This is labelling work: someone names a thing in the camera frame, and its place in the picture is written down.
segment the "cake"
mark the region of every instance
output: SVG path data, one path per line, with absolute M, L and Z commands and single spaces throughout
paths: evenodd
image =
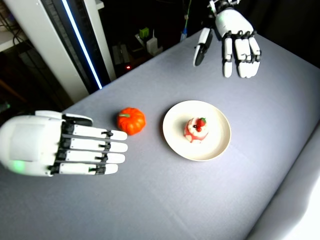
M 201 143 L 208 135 L 207 121 L 204 117 L 190 119 L 184 128 L 184 136 L 190 143 Z

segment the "gray sofa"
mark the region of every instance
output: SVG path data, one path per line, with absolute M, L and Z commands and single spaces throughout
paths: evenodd
M 38 178 L 0 168 L 0 238 L 13 240 L 282 240 L 302 218 L 320 171 L 320 69 L 257 36 L 254 78 L 222 75 L 212 40 L 194 68 L 197 33 L 66 112 L 116 128 L 125 107 L 146 128 L 128 138 L 126 162 L 107 176 Z M 164 140 L 173 105 L 201 100 L 228 118 L 230 145 L 193 162 Z

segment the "blue light strip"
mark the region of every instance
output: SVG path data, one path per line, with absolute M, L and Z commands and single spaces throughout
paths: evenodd
M 98 78 L 98 75 L 97 75 L 97 73 L 96 73 L 96 70 L 95 70 L 95 68 L 94 68 L 94 65 L 93 65 L 92 62 L 91 62 L 91 59 L 90 59 L 89 54 L 88 54 L 88 52 L 87 52 L 86 46 L 85 46 L 85 44 L 84 44 L 84 41 L 82 40 L 82 37 L 81 37 L 80 32 L 79 32 L 79 30 L 78 30 L 77 24 L 76 24 L 76 22 L 75 22 L 75 19 L 74 19 L 74 17 L 72 16 L 72 13 L 71 13 L 71 11 L 70 11 L 70 8 L 69 8 L 69 5 L 68 5 L 68 3 L 67 3 L 67 0 L 62 0 L 62 3 L 63 3 L 63 6 L 64 6 L 64 9 L 65 9 L 65 11 L 66 11 L 66 14 L 68 15 L 68 17 L 69 17 L 69 19 L 70 19 L 70 22 L 71 22 L 71 25 L 72 25 L 73 30 L 74 30 L 74 32 L 75 32 L 75 35 L 76 35 L 76 37 L 78 38 L 78 41 L 79 41 L 80 46 L 81 46 L 81 48 L 82 48 L 82 51 L 83 51 L 83 53 L 84 53 L 84 55 L 85 55 L 85 58 L 86 58 L 87 62 L 89 63 L 89 66 L 90 66 L 90 69 L 91 69 L 91 71 L 92 71 L 92 73 L 93 73 L 93 76 L 94 76 L 94 78 L 95 78 L 95 81 L 96 81 L 96 83 L 98 84 L 99 89 L 102 89 L 100 80 L 99 80 L 99 78 Z

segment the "gray tablecloth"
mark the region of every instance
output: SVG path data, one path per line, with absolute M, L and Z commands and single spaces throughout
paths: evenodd
M 28 177 L 0 168 L 0 237 L 12 240 L 243 240 L 320 118 L 320 70 L 257 36 L 256 77 L 222 75 L 213 39 L 192 67 L 197 33 L 66 110 L 115 128 L 125 107 L 145 129 L 128 138 L 126 162 L 107 176 Z M 162 133 L 167 110 L 201 100 L 228 118 L 232 139 L 216 160 L 173 152 Z

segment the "plate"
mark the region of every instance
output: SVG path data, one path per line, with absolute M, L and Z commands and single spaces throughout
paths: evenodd
M 192 118 L 205 118 L 208 135 L 201 143 L 190 143 L 184 136 L 186 123 Z M 173 106 L 163 120 L 163 135 L 180 156 L 193 161 L 209 161 L 222 154 L 231 139 L 226 116 L 204 101 L 183 101 Z

